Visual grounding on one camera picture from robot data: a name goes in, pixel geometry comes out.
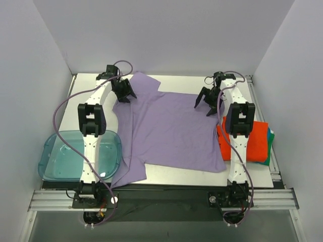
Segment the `purple t shirt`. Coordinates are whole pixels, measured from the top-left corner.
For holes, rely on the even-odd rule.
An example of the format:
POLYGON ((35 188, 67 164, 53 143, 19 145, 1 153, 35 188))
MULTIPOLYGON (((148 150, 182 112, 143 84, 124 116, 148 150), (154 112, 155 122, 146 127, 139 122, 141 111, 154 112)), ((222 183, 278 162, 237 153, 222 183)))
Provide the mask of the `purple t shirt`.
POLYGON ((146 179, 146 164, 222 172, 226 169, 216 133, 218 118, 208 105, 193 107, 194 94, 161 92, 160 82, 142 73, 130 79, 136 98, 116 102, 123 161, 112 186, 146 179))

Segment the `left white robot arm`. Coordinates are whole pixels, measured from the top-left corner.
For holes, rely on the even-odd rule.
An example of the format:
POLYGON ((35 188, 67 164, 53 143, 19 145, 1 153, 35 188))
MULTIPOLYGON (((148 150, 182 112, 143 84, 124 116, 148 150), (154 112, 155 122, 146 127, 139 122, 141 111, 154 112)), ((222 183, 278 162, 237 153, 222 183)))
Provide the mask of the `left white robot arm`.
POLYGON ((103 104, 110 92, 114 92, 120 103, 130 103, 128 96, 136 98, 128 79, 122 78, 122 72, 116 66, 107 65, 106 71, 96 77, 97 85, 85 103, 78 105, 79 130, 83 136, 84 161, 80 186, 77 195, 84 198, 89 207, 95 208, 102 202, 102 195, 97 191, 99 148, 106 132, 106 118, 103 104))

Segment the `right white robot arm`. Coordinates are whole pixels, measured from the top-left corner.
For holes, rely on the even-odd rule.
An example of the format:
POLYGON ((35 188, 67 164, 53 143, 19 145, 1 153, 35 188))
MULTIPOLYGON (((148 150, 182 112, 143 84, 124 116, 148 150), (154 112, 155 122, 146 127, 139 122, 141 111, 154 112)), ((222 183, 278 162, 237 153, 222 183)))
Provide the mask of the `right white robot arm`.
POLYGON ((204 101, 210 107, 207 116, 220 114, 220 107, 224 96, 229 102, 226 120, 220 125, 221 133, 231 148, 230 171, 228 175, 229 190, 224 192, 224 201, 230 206, 235 206, 241 199, 249 200, 252 195, 252 180, 246 169, 247 143, 253 129, 255 104, 249 102, 238 88, 235 75, 237 72, 215 72, 212 88, 203 87, 199 92, 194 107, 204 101))

